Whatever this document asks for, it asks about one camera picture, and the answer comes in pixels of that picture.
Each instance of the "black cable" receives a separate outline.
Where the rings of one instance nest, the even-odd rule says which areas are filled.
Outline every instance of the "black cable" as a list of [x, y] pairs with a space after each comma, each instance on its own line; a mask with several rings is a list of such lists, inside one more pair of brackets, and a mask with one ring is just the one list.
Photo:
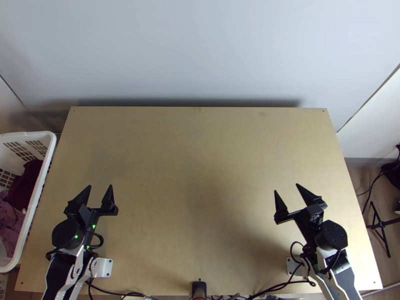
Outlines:
[[92, 296], [92, 293], [91, 293], [91, 287], [92, 287], [93, 278], [90, 278], [88, 281], [89, 282], [86, 282], [87, 283], [87, 293], [89, 294], [90, 300], [93, 300], [93, 296]]
[[[397, 162], [399, 162], [399, 159], [400, 159], [400, 146], [399, 146], [399, 147], [396, 146], [396, 148], [397, 148], [397, 150], [398, 150], [398, 155], [397, 155], [396, 160], [394, 161], [394, 164], [397, 163]], [[375, 183], [379, 178], [381, 178], [383, 175], [385, 175], [385, 174], [387, 174], [387, 173], [389, 173], [389, 172], [391, 172], [391, 171], [396, 170], [398, 167], [399, 167], [399, 166], [396, 165], [393, 169], [390, 169], [390, 170], [386, 171], [386, 173], [384, 173], [384, 172], [381, 170], [381, 171], [379, 172], [379, 174], [375, 177], [375, 179], [372, 181], [372, 184], [369, 186], [369, 188], [368, 188], [366, 191], [363, 191], [362, 193], [357, 194], [356, 196], [359, 197], [359, 196], [364, 195], [364, 194], [366, 194], [366, 193], [368, 193], [368, 192], [371, 192], [371, 190], [372, 190], [372, 188], [373, 188], [373, 186], [374, 186], [374, 183]]]
[[375, 179], [372, 181], [372, 184], [369, 186], [369, 188], [368, 188], [366, 191], [363, 191], [362, 193], [359, 193], [359, 194], [357, 194], [357, 195], [355, 195], [355, 196], [356, 196], [356, 197], [359, 197], [359, 196], [362, 196], [362, 195], [368, 193], [368, 192], [372, 189], [372, 187], [374, 186], [374, 182], [377, 181], [379, 178], [381, 178], [383, 175], [384, 175], [384, 174], [382, 173], [382, 171], [380, 171], [380, 172], [378, 173], [378, 175], [375, 177]]
[[50, 261], [52, 259], [52, 254], [57, 253], [59, 250], [60, 248], [54, 248], [53, 250], [47, 252], [44, 257], [47, 258], [48, 261]]
[[93, 232], [93, 235], [96, 236], [99, 239], [99, 243], [95, 244], [95, 245], [89, 245], [89, 248], [91, 250], [98, 249], [101, 246], [103, 246], [103, 244], [104, 244], [104, 237], [100, 233]]
[[93, 280], [94, 280], [94, 278], [90, 278], [89, 280], [85, 281], [86, 284], [88, 285], [88, 294], [89, 294], [90, 300], [93, 300], [92, 293], [91, 293], [91, 288], [93, 288], [95, 290], [98, 290], [99, 292], [102, 292], [104, 294], [122, 296], [121, 300], [123, 300], [125, 297], [128, 297], [128, 296], [145, 297], [145, 298], [148, 298], [150, 300], [158, 300], [155, 297], [146, 296], [145, 294], [143, 294], [141, 292], [137, 292], [137, 291], [131, 291], [131, 292], [128, 292], [128, 293], [120, 293], [120, 292], [113, 292], [113, 291], [105, 290], [105, 289], [102, 289], [100, 287], [97, 287], [97, 286], [93, 285]]
[[290, 256], [291, 256], [291, 259], [292, 260], [294, 260], [296, 263], [298, 263], [298, 264], [303, 264], [301, 261], [298, 261], [297, 259], [295, 259], [295, 257], [293, 256], [293, 253], [292, 253], [292, 250], [293, 250], [293, 246], [294, 245], [296, 245], [296, 244], [299, 244], [300, 246], [302, 246], [303, 248], [304, 248], [304, 245], [301, 243], [301, 242], [299, 242], [299, 241], [297, 241], [297, 240], [295, 240], [293, 243], [291, 243], [291, 245], [290, 245]]
[[338, 259], [339, 259], [339, 256], [341, 255], [341, 252], [342, 252], [342, 250], [337, 250], [335, 256], [334, 256], [333, 259], [330, 261], [329, 265], [328, 265], [325, 269], [323, 269], [323, 270], [321, 270], [321, 271], [319, 271], [319, 272], [320, 272], [321, 274], [326, 274], [326, 273], [328, 273], [329, 270], [332, 269], [332, 268], [335, 266], [336, 262], [337, 262]]
[[[262, 290], [262, 291], [260, 291], [260, 292], [258, 292], [258, 293], [256, 293], [256, 294], [254, 294], [254, 295], [249, 296], [247, 299], [248, 299], [248, 300], [253, 300], [253, 299], [255, 299], [255, 298], [257, 298], [257, 297], [259, 297], [259, 296], [261, 296], [261, 295], [264, 295], [264, 294], [266, 294], [266, 293], [282, 290], [282, 289], [284, 289], [286, 286], [291, 285], [291, 284], [308, 283], [310, 286], [315, 287], [317, 284], [316, 284], [315, 282], [309, 280], [308, 276], [307, 276], [307, 278], [306, 278], [305, 280], [292, 281], [293, 276], [295, 275], [296, 271], [297, 271], [301, 266], [304, 266], [304, 264], [303, 264], [303, 263], [300, 263], [300, 264], [294, 269], [294, 271], [293, 271], [292, 274], [290, 275], [289, 280], [288, 280], [287, 282], [283, 282], [283, 283], [276, 284], [276, 285], [274, 285], [274, 286], [272, 286], [272, 287], [269, 287], [269, 288], [267, 288], [267, 289], [265, 289], [265, 290]], [[310, 274], [310, 265], [307, 263], [307, 266], [308, 266], [308, 272], [307, 272], [307, 274], [309, 275], [309, 274]]]

